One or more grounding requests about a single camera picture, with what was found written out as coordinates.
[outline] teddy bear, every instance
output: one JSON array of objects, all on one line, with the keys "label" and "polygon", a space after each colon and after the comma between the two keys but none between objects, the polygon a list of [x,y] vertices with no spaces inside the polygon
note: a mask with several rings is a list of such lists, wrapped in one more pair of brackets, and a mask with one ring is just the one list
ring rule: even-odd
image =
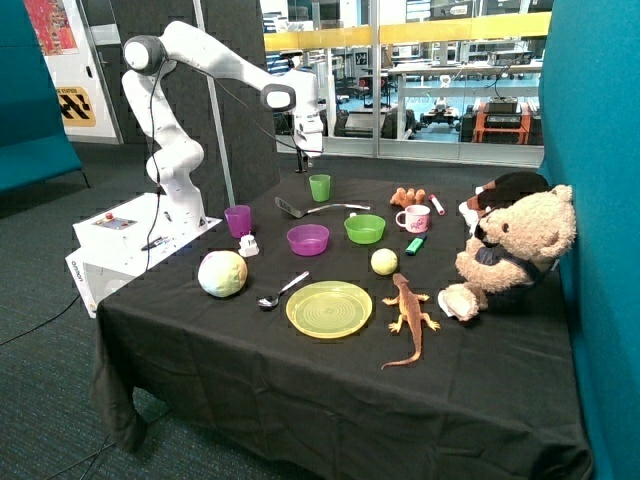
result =
[{"label": "teddy bear", "polygon": [[483,215],[456,257],[466,281],[439,293],[442,310],[465,322],[482,310],[513,304],[541,282],[575,240],[572,198],[571,187],[558,185]]},{"label": "teddy bear", "polygon": [[391,197],[391,200],[389,200],[389,203],[391,205],[400,205],[402,208],[407,208],[409,205],[423,203],[426,196],[427,194],[423,189],[415,191],[413,188],[410,188],[409,190],[398,188],[396,193]]}]

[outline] metal spoon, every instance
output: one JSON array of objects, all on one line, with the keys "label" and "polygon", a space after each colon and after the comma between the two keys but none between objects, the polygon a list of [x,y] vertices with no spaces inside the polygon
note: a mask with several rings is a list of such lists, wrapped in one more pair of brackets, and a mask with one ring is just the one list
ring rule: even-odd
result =
[{"label": "metal spoon", "polygon": [[278,302],[280,301],[280,296],[284,292],[289,290],[291,287],[293,287],[300,280],[304,279],[307,275],[309,275],[309,272],[304,272],[298,275],[296,278],[294,278],[289,283],[287,283],[284,287],[282,287],[282,290],[280,290],[276,296],[274,297],[268,296],[258,300],[258,306],[260,307],[260,310],[267,311],[267,310],[273,310],[274,308],[276,308],[276,306],[278,305]]},{"label": "metal spoon", "polygon": [[324,210],[325,208],[332,208],[332,207],[357,208],[359,210],[371,209],[371,207],[365,206],[365,205],[353,205],[351,203],[332,203],[330,205],[323,205],[322,207],[312,208],[311,210],[307,210],[306,212],[303,212],[302,210],[298,210],[297,208],[294,208],[290,203],[285,202],[280,197],[276,197],[276,205],[282,210],[284,210],[285,212],[287,212],[288,214],[293,215],[296,218],[302,218],[305,215],[309,215],[310,213],[319,212],[320,210]]}]

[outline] purple bowl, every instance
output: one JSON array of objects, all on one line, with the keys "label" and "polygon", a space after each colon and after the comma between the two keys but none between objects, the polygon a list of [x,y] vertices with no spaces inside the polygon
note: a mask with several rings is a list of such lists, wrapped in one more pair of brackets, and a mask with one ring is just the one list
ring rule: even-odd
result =
[{"label": "purple bowl", "polygon": [[287,232],[289,246],[303,257],[319,255],[327,248],[329,229],[322,225],[300,225]]}]

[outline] toy lizard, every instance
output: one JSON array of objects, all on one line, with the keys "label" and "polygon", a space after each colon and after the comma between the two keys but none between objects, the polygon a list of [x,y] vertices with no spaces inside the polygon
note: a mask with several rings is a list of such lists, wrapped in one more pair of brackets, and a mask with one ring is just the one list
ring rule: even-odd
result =
[{"label": "toy lizard", "polygon": [[420,311],[420,302],[426,302],[429,300],[429,295],[417,295],[409,290],[407,284],[409,280],[407,280],[400,273],[395,273],[393,275],[393,284],[398,287],[399,294],[396,298],[385,298],[382,300],[382,303],[385,305],[399,305],[400,306],[400,315],[398,316],[398,321],[396,323],[389,324],[389,330],[393,333],[400,333],[400,329],[402,328],[402,322],[407,322],[409,324],[409,328],[411,329],[411,335],[413,336],[413,343],[415,345],[416,353],[413,354],[412,357],[407,358],[406,360],[401,360],[399,362],[389,362],[385,363],[382,368],[399,366],[399,365],[408,365],[409,363],[415,362],[420,355],[422,354],[422,320],[427,323],[427,326],[435,331],[438,331],[440,328],[440,324],[438,322],[434,322],[429,317],[429,314],[422,313]]}]

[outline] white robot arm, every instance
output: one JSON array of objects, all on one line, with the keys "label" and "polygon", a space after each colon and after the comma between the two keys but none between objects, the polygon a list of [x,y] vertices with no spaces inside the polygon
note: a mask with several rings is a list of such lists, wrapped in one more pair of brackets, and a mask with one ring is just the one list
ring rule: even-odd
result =
[{"label": "white robot arm", "polygon": [[202,162],[204,151],[180,127],[160,88],[160,80],[177,62],[209,77],[233,78],[259,90],[265,107],[291,112],[293,141],[303,153],[317,157],[322,151],[318,80],[313,73],[290,70],[273,76],[183,22],[170,23],[161,37],[131,38],[124,57],[131,68],[122,78],[127,100],[145,135],[161,147],[147,162],[147,173],[154,181],[159,179],[170,199],[173,221],[183,230],[206,230],[202,196],[189,177]]}]

